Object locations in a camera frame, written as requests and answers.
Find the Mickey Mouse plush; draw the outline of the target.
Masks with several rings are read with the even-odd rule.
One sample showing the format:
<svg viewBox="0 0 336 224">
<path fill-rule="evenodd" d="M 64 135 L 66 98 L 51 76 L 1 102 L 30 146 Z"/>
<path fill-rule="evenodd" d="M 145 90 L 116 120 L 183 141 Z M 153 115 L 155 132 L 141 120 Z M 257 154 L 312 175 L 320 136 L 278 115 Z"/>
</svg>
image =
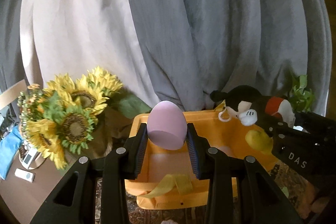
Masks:
<svg viewBox="0 0 336 224">
<path fill-rule="evenodd" d="M 270 155 L 273 149 L 273 137 L 270 136 L 272 123 L 294 127 L 295 114 L 288 100 L 264 96 L 251 86 L 240 85 L 228 93 L 215 90 L 210 94 L 210 98 L 223 105 L 218 114 L 220 121 L 237 119 L 243 126 L 258 127 L 246 133 L 245 141 L 251 148 L 264 155 Z"/>
</svg>

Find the beige curtain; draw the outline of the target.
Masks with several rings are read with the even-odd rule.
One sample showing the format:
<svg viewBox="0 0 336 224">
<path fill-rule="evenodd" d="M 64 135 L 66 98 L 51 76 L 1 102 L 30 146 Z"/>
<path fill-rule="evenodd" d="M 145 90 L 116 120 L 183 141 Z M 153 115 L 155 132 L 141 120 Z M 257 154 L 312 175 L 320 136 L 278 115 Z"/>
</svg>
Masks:
<svg viewBox="0 0 336 224">
<path fill-rule="evenodd" d="M 60 73 L 79 78 L 102 67 L 149 106 L 159 102 L 129 0 L 22 0 L 20 39 L 29 83 L 42 85 Z"/>
</svg>

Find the orange plastic crate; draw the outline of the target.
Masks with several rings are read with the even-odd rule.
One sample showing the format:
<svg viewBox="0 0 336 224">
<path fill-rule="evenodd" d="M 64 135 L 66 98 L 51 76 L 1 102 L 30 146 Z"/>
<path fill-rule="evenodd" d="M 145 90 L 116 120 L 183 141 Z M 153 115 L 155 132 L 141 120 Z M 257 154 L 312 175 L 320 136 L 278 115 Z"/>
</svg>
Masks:
<svg viewBox="0 0 336 224">
<path fill-rule="evenodd" d="M 253 156 L 265 170 L 270 171 L 277 158 L 251 148 L 245 141 L 247 132 L 258 127 L 256 125 L 245 127 L 236 118 L 222 122 L 218 114 L 218 110 L 204 110 L 188 111 L 184 116 L 188 123 L 194 124 L 197 134 L 208 140 L 210 146 L 238 159 Z M 187 175 L 192 187 L 188 192 L 180 194 L 175 186 L 164 195 L 147 198 L 146 194 L 150 193 L 167 174 Z M 127 193 L 136 196 L 137 205 L 143 209 L 181 209 L 206 205 L 209 181 L 198 180 L 194 175 L 186 145 L 181 149 L 169 151 L 149 141 L 141 172 L 136 180 L 125 180 L 125 189 Z"/>
</svg>

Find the pink egg toy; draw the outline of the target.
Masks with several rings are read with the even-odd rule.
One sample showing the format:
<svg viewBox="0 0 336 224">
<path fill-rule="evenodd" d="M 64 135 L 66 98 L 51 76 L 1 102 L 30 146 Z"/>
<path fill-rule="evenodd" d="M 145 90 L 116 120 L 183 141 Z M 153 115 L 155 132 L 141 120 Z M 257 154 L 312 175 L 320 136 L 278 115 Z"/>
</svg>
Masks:
<svg viewBox="0 0 336 224">
<path fill-rule="evenodd" d="M 167 150 L 183 147 L 187 122 L 180 108 L 170 101 L 154 106 L 147 119 L 147 134 L 152 143 Z"/>
</svg>

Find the blue cloth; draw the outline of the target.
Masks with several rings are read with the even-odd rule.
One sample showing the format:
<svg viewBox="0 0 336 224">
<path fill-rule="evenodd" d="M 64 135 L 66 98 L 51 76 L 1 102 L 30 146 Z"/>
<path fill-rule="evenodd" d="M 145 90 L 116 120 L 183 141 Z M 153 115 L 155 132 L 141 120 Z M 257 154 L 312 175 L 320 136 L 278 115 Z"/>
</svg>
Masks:
<svg viewBox="0 0 336 224">
<path fill-rule="evenodd" d="M 15 126 L 0 143 L 0 176 L 5 180 L 13 159 L 23 143 L 19 127 Z"/>
</svg>

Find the white remote control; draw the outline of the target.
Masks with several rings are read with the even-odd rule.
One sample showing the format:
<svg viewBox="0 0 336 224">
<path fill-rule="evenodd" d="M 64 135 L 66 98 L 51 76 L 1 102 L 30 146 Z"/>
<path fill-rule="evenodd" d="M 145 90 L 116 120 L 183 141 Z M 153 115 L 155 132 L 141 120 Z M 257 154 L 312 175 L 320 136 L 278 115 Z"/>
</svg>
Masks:
<svg viewBox="0 0 336 224">
<path fill-rule="evenodd" d="M 22 170 L 17 168 L 14 172 L 15 177 L 21 178 L 22 180 L 33 182 L 35 178 L 35 174 L 26 170 Z"/>
</svg>

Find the green plant white pot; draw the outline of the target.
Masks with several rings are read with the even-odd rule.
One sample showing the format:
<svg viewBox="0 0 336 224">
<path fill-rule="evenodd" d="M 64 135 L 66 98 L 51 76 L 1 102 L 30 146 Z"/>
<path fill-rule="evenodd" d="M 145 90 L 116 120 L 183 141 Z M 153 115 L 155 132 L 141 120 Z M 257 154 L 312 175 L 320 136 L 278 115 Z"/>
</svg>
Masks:
<svg viewBox="0 0 336 224">
<path fill-rule="evenodd" d="M 307 113 L 312 110 L 315 96 L 311 88 L 307 87 L 307 75 L 295 76 L 291 74 L 291 89 L 288 101 L 295 113 Z"/>
</svg>

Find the sunflower bouquet in vase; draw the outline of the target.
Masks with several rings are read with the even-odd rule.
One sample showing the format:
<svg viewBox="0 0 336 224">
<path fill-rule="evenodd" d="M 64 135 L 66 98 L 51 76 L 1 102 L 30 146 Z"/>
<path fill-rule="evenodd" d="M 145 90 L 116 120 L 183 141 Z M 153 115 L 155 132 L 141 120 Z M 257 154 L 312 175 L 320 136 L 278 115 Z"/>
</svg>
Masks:
<svg viewBox="0 0 336 224">
<path fill-rule="evenodd" d="M 71 153 L 108 155 L 125 143 L 134 117 L 151 111 L 101 67 L 76 80 L 58 75 L 43 89 L 32 84 L 20 93 L 18 106 L 21 134 L 57 169 L 67 168 Z"/>
</svg>

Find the grey curtain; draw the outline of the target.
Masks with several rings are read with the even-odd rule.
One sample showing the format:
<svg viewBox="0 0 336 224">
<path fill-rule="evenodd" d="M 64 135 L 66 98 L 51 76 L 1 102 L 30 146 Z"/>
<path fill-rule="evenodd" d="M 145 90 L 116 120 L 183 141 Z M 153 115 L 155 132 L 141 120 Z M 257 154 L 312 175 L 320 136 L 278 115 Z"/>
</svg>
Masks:
<svg viewBox="0 0 336 224">
<path fill-rule="evenodd" d="M 307 75 L 312 110 L 325 114 L 332 42 L 324 0 L 129 0 L 159 101 L 209 109 L 214 90 L 250 85 L 284 94 Z M 1 90 L 28 79 L 22 61 L 22 0 L 1 0 Z"/>
</svg>

